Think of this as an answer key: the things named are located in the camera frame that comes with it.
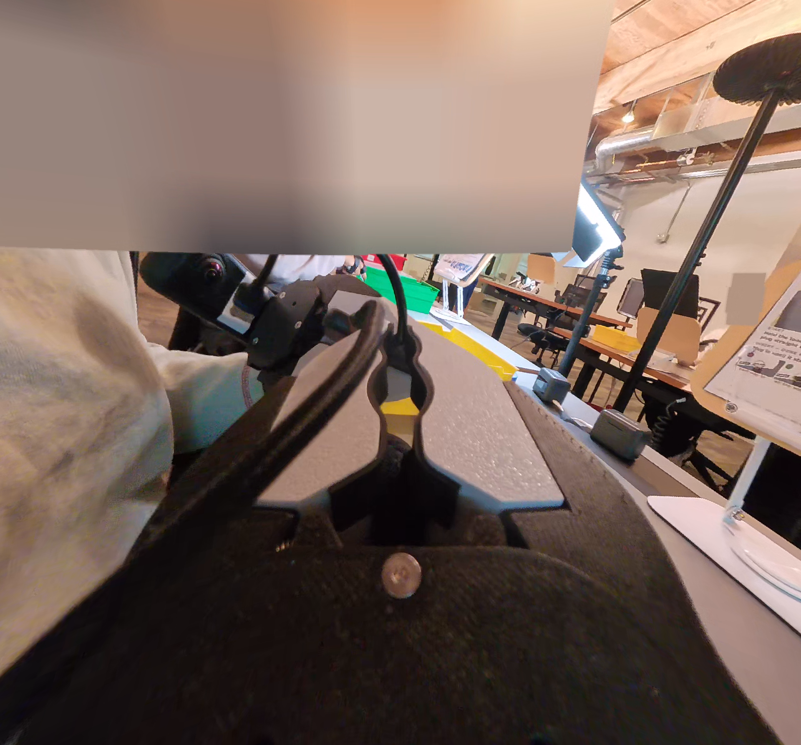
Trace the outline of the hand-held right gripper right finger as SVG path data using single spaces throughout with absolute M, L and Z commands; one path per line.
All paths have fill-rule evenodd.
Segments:
M 409 399 L 417 410 L 413 490 L 443 528 L 466 513 L 561 509 L 565 498 L 501 378 L 420 322 L 408 324 Z

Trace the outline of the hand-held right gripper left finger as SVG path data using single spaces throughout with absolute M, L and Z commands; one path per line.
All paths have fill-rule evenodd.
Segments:
M 326 345 L 319 343 L 300 358 L 295 381 L 270 429 L 278 426 L 342 365 L 357 334 Z M 255 500 L 255 507 L 306 513 L 329 506 L 328 490 L 369 467 L 381 442 L 379 412 L 368 398 L 368 380 L 381 363 L 377 353 L 364 379 L 305 449 Z

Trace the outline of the yellow plastic bin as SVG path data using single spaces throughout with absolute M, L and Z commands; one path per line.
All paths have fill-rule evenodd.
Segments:
M 473 330 L 469 326 L 456 325 L 454 328 L 448 328 L 440 321 L 420 320 L 416 320 L 415 324 L 466 350 L 489 367 L 501 381 L 510 382 L 514 378 L 517 368 L 512 364 L 510 357 L 498 355 L 481 340 L 474 339 L 469 334 Z M 410 377 L 395 369 L 388 369 L 387 377 L 388 396 L 381 405 L 381 411 L 387 421 L 388 433 L 402 439 L 406 444 L 412 444 L 414 420 L 418 409 L 411 400 Z
M 591 339 L 596 343 L 615 350 L 631 352 L 640 349 L 641 344 L 628 331 L 597 325 Z

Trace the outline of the small grey box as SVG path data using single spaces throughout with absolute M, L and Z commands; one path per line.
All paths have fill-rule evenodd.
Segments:
M 634 463 L 652 441 L 652 434 L 620 412 L 604 409 L 589 431 L 589 437 L 607 452 L 628 464 Z
M 570 382 L 553 369 L 541 368 L 537 372 L 532 392 L 546 404 L 563 404 L 571 390 Z

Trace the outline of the green plastic bin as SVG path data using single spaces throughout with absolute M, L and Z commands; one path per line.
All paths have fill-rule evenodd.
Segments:
M 406 297 L 407 310 L 422 315 L 429 314 L 439 295 L 439 289 L 406 275 L 399 274 L 399 277 Z M 395 303 L 393 286 L 383 268 L 367 265 L 365 268 L 365 281 L 370 288 Z

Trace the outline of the black light stand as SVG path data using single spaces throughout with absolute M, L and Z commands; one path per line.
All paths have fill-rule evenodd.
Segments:
M 577 349 L 581 339 L 586 333 L 589 326 L 589 319 L 594 313 L 597 298 L 603 290 L 606 290 L 610 285 L 610 272 L 612 270 L 621 270 L 623 267 L 616 265 L 616 260 L 623 257 L 623 245 L 620 244 L 614 249 L 609 249 L 603 256 L 601 267 L 597 272 L 594 279 L 593 286 L 590 290 L 589 297 L 586 301 L 585 307 L 579 316 L 576 327 L 572 331 L 569 338 L 568 345 L 562 355 L 562 359 L 558 366 L 558 371 L 562 376 L 567 378 L 573 368 L 574 361 L 577 356 Z

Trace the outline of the black office chair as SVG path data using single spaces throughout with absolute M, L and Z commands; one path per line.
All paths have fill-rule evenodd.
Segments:
M 558 296 L 555 302 L 565 305 L 566 308 L 576 309 L 578 316 L 571 316 L 566 311 L 559 311 L 545 303 L 538 303 L 533 313 L 536 317 L 545 318 L 544 325 L 538 326 L 525 322 L 517 325 L 517 332 L 534 345 L 532 353 L 537 356 L 536 364 L 542 366 L 542 357 L 546 351 L 550 351 L 554 354 L 550 367 L 553 369 L 557 366 L 558 358 L 568 347 L 569 338 L 572 336 L 577 320 L 583 313 L 588 299 L 589 289 L 568 287 L 566 294 Z

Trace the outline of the wooden office desk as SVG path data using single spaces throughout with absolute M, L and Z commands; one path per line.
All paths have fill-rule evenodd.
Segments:
M 483 276 L 479 279 L 476 295 L 482 299 L 496 300 L 498 303 L 499 312 L 491 334 L 497 340 L 501 338 L 501 334 L 505 330 L 509 313 L 515 309 L 532 313 L 537 319 L 566 317 L 577 321 L 582 314 L 580 308 L 572 308 L 522 289 L 511 288 Z M 572 385 L 575 396 L 580 399 L 584 398 L 589 390 L 591 380 L 596 376 L 604 375 L 614 378 L 617 382 L 625 381 L 630 367 L 635 361 L 628 350 L 616 349 L 592 336 L 581 339 L 576 359 L 580 363 L 580 369 L 577 377 L 572 380 Z M 645 387 L 646 381 L 652 381 L 677 391 L 688 391 L 691 371 L 673 363 L 668 363 L 667 366 L 668 371 L 660 371 L 652 367 L 646 368 L 643 378 L 638 381 L 638 387 L 642 389 Z

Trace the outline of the person's cream sweater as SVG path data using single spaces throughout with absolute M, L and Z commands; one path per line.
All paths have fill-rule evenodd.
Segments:
M 1 301 L 4 671 L 125 560 L 172 430 L 126 252 L 4 248 Z

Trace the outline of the led light panel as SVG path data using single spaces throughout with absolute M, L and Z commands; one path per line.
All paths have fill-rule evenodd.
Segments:
M 608 251 L 622 247 L 626 235 L 585 179 L 580 182 L 571 267 L 589 267 Z

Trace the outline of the white document stand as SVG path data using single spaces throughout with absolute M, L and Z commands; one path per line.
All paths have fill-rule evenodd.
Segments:
M 648 498 L 649 507 L 756 599 L 800 631 L 800 559 L 746 519 L 743 502 L 770 442 L 756 438 L 726 507 L 703 498 Z

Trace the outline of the black round-top stand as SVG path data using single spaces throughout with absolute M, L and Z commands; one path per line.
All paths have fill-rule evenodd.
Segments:
M 800 102 L 800 34 L 764 40 L 731 55 L 716 70 L 713 85 L 720 98 L 741 106 L 757 104 L 758 108 L 617 395 L 613 408 L 618 412 L 625 412 L 634 395 L 776 109 Z

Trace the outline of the silver ventilation duct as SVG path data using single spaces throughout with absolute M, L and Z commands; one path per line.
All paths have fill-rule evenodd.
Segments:
M 585 175 L 596 176 L 610 171 L 616 157 L 650 152 L 659 149 L 652 143 L 656 125 L 652 124 L 626 132 L 610 135 L 598 142 L 594 159 L 586 164 Z

